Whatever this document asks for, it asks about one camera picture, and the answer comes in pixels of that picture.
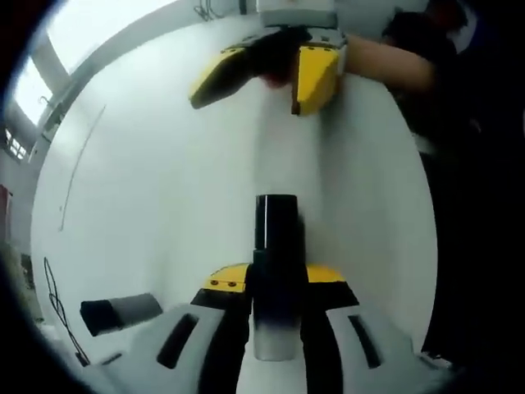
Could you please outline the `person's right hand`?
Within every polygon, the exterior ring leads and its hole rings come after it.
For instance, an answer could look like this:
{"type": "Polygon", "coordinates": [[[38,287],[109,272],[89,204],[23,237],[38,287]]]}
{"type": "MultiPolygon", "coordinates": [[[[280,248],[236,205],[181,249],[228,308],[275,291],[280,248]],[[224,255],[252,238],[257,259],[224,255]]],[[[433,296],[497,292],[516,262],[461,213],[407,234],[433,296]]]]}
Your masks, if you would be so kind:
{"type": "Polygon", "coordinates": [[[269,89],[281,89],[290,83],[289,72],[275,72],[261,75],[261,79],[269,89]]]}

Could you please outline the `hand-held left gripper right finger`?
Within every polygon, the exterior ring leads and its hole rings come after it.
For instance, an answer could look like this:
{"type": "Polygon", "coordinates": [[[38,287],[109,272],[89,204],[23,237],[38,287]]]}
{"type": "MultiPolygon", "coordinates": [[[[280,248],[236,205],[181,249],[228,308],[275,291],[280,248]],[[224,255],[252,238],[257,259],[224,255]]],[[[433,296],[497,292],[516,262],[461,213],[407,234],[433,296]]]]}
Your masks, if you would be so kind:
{"type": "Polygon", "coordinates": [[[438,393],[451,379],[386,315],[360,304],[336,270],[309,265],[307,274],[301,341],[309,393],[438,393]]]}

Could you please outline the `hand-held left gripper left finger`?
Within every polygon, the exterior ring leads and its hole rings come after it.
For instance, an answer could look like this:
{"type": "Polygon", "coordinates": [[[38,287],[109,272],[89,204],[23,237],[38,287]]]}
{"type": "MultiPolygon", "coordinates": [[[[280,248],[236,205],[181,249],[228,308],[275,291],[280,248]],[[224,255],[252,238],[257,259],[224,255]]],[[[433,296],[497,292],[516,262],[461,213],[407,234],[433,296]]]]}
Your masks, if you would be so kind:
{"type": "Polygon", "coordinates": [[[81,304],[92,336],[143,324],[130,349],[96,364],[101,393],[234,393],[249,339],[249,265],[221,268],[194,298],[165,311],[149,294],[81,304]]]}

